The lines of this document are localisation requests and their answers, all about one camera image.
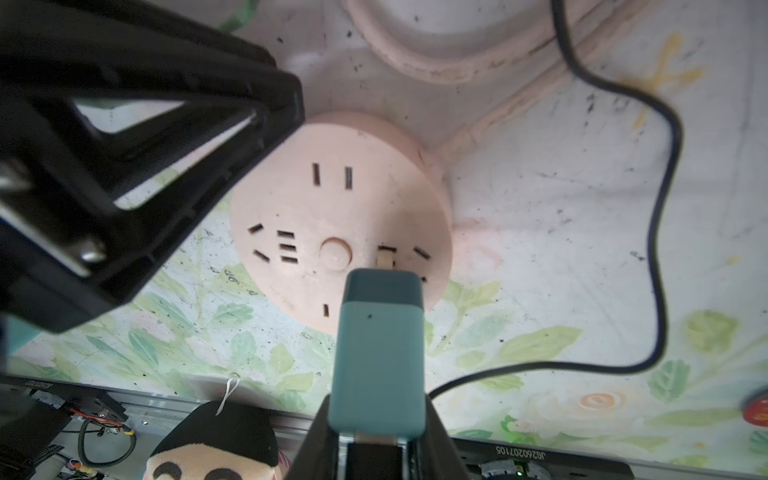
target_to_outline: black electrical wire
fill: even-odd
[[[92,467],[92,468],[111,467],[113,465],[117,465],[118,463],[122,462],[123,460],[131,456],[131,453],[134,452],[134,449],[136,448],[135,432],[132,435],[129,435],[129,437],[131,438],[131,446],[128,447],[128,451],[125,452],[125,454],[120,458],[112,460],[111,462],[92,462],[91,460],[89,460],[85,454],[85,433],[86,433],[86,430],[88,430],[88,426],[91,423],[95,423],[96,425],[98,425],[98,422],[92,419],[83,419],[83,424],[80,426],[80,433],[78,434],[78,456],[80,457],[79,458],[80,461],[83,462],[83,465],[87,467]]]
[[[435,399],[441,394],[448,392],[450,389],[454,389],[466,383],[477,382],[478,380],[495,376],[509,375],[511,373],[527,372],[530,370],[571,370],[575,372],[602,373],[606,375],[632,375],[653,368],[659,360],[664,357],[664,350],[667,348],[667,300],[664,295],[664,283],[661,279],[661,271],[659,267],[658,237],[661,215],[664,212],[664,205],[667,202],[667,197],[669,196],[670,188],[672,186],[672,180],[674,179],[675,171],[677,170],[677,163],[680,160],[680,151],[683,148],[683,124],[677,116],[677,112],[659,98],[642,90],[600,78],[587,70],[576,58],[573,45],[571,44],[571,34],[568,31],[568,23],[565,20],[563,0],[551,0],[551,7],[554,32],[555,37],[558,40],[560,53],[562,53],[565,64],[571,69],[573,74],[585,83],[600,88],[601,90],[634,98],[635,100],[645,103],[661,115],[670,127],[670,156],[667,161],[664,176],[661,179],[661,185],[659,186],[656,200],[654,201],[654,208],[651,211],[646,237],[648,272],[650,274],[650,283],[653,287],[653,295],[656,302],[656,343],[654,349],[645,360],[633,365],[609,366],[577,362],[530,362],[502,366],[495,369],[471,373],[451,380],[432,390],[429,393],[430,399]]]

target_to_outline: round power strip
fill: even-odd
[[[451,272],[451,213],[420,151],[369,114],[308,120],[234,188],[232,234],[256,285],[301,323],[335,334],[347,273],[390,250],[396,270],[421,277],[431,309]]]

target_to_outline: green leaf pattern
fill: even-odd
[[[191,398],[198,393],[190,375],[226,378],[236,372],[244,388],[272,399],[270,408],[313,414],[329,391],[335,339],[309,328],[273,322],[272,314],[265,310],[268,302],[242,265],[199,268],[197,245],[214,241],[198,229],[131,305],[59,339],[46,336],[46,341],[56,345],[53,356],[41,364],[36,358],[33,361],[14,356],[8,359],[9,370],[39,379],[92,382],[96,366],[108,378],[124,382],[116,383],[117,387],[155,388]],[[189,275],[197,276],[197,280],[190,281]],[[557,359],[582,336],[593,335],[592,331],[587,334],[568,325],[525,329],[529,324],[520,322],[522,313],[499,308],[502,303],[497,301],[503,293],[496,281],[467,286],[450,281],[443,299],[455,312],[455,318],[453,324],[432,317],[425,322],[427,353],[435,361],[450,365],[458,375]],[[474,408],[474,402],[492,400],[499,408],[510,408],[511,415],[502,413],[452,432],[467,438],[563,449],[579,445],[622,452],[620,445],[626,445],[647,452],[647,459],[674,465],[719,465],[713,462],[715,450],[709,449],[707,433],[714,427],[743,425],[737,402],[694,405],[688,403],[688,396],[700,391],[700,386],[711,388],[712,382],[738,369],[755,374],[768,371],[766,360],[754,356],[758,347],[768,344],[768,336],[748,338],[735,317],[713,310],[696,311],[680,320],[677,340],[687,350],[672,350],[675,356],[665,359],[641,380],[655,403],[637,413],[630,432],[582,435],[564,429],[545,435],[538,430],[536,420],[525,414],[526,402],[540,388],[533,383],[526,385],[526,375],[484,379],[457,391],[467,392],[465,405]],[[293,328],[292,333],[281,333],[278,338],[282,341],[275,342],[270,332],[286,327],[289,329],[284,331]],[[214,356],[199,345],[206,346]],[[563,388],[559,379],[552,379],[552,388]],[[635,408],[633,399],[628,400],[628,408]],[[590,411],[593,417],[584,422],[602,422],[598,414]],[[707,449],[700,455],[685,451],[677,437],[694,431],[702,435],[704,446],[699,448]],[[755,458],[745,468],[768,475],[768,433],[754,429],[741,435],[734,441],[745,445]]]
[[[648,381],[650,393],[664,403],[669,403],[682,395],[688,380],[690,366],[683,360],[667,360]]]

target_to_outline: black hair plush doll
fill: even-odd
[[[227,402],[197,407],[152,452],[144,480],[270,480],[277,440],[266,413]]]

